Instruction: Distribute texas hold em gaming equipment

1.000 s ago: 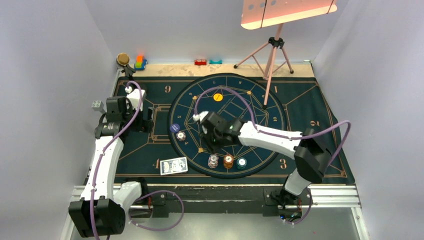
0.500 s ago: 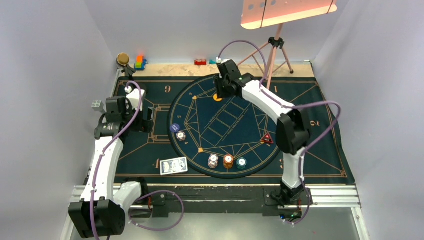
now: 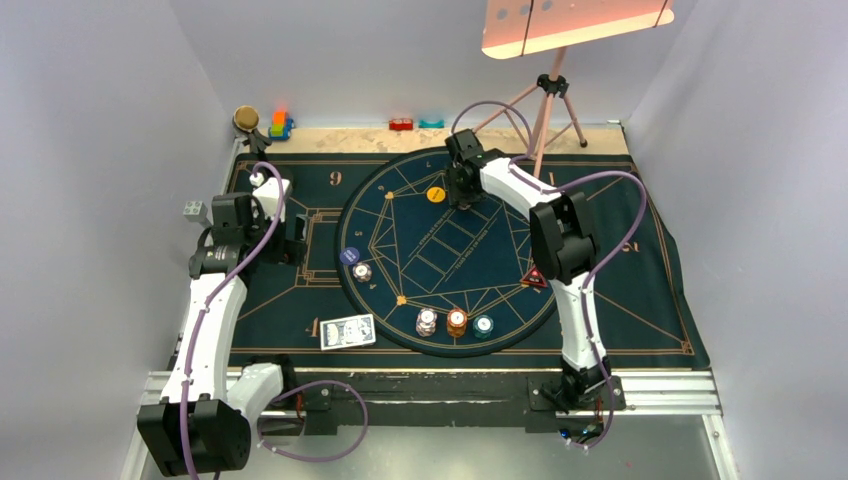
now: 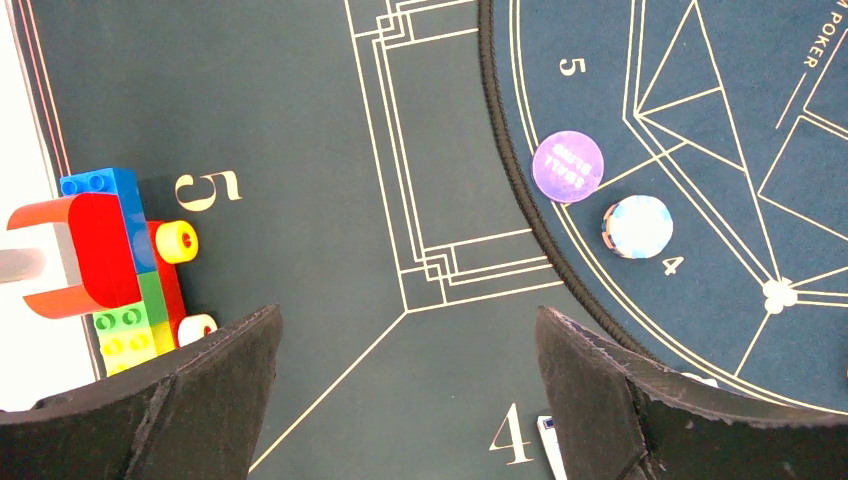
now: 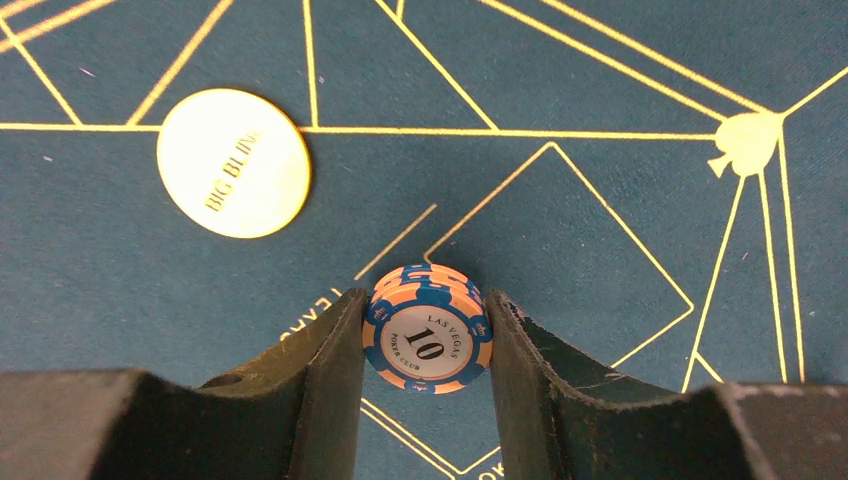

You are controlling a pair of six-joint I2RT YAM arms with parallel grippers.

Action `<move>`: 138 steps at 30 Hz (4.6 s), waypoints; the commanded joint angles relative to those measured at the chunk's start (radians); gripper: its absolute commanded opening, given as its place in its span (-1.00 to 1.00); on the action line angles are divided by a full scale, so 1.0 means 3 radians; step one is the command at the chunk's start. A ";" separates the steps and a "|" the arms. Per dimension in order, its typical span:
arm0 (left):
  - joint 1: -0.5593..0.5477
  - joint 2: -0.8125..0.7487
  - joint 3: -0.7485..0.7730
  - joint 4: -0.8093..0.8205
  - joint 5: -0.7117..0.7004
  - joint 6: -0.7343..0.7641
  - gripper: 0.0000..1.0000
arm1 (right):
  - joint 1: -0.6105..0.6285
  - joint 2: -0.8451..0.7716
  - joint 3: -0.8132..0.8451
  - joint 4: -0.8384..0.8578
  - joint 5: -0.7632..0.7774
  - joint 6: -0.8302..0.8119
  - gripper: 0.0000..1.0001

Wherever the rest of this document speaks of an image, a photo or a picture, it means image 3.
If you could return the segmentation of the orange chip stack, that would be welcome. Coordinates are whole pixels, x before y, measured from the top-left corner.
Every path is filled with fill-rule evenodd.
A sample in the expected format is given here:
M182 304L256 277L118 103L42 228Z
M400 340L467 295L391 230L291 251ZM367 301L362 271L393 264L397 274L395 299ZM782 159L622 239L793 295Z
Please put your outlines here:
M453 338L462 337L468 325L468 314L461 308L451 309L446 316L446 328Z

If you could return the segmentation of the pink white chip stack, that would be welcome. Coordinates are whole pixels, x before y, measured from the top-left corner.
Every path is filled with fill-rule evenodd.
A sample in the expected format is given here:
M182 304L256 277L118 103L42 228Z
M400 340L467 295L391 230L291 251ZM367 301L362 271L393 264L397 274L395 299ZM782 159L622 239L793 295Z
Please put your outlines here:
M438 314L430 308L422 308L416 318L415 330L421 337L433 335L437 329Z

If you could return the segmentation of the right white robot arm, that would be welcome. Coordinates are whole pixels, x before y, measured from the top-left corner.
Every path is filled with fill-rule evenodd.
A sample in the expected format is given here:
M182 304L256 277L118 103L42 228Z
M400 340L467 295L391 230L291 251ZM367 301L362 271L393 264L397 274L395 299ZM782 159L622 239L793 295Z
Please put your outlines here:
M445 145L452 206L495 197L526 219L532 263L554 293L563 337L561 384L544 395L565 411L589 407L611 380L594 300L599 247L585 195L544 183L501 151L485 149L470 129Z

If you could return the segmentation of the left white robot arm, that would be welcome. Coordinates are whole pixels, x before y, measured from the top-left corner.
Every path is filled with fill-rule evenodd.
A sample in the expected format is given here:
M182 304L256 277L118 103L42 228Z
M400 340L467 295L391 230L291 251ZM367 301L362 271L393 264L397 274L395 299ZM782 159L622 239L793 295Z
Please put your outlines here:
M158 401L137 414L137 430L165 477L243 469L263 409L284 409L297 399L286 356L254 360L227 383L235 327L258 266L302 258L302 242L285 237L290 175L260 161L250 183L250 192L212 201L213 222L189 261L189 306L173 370Z

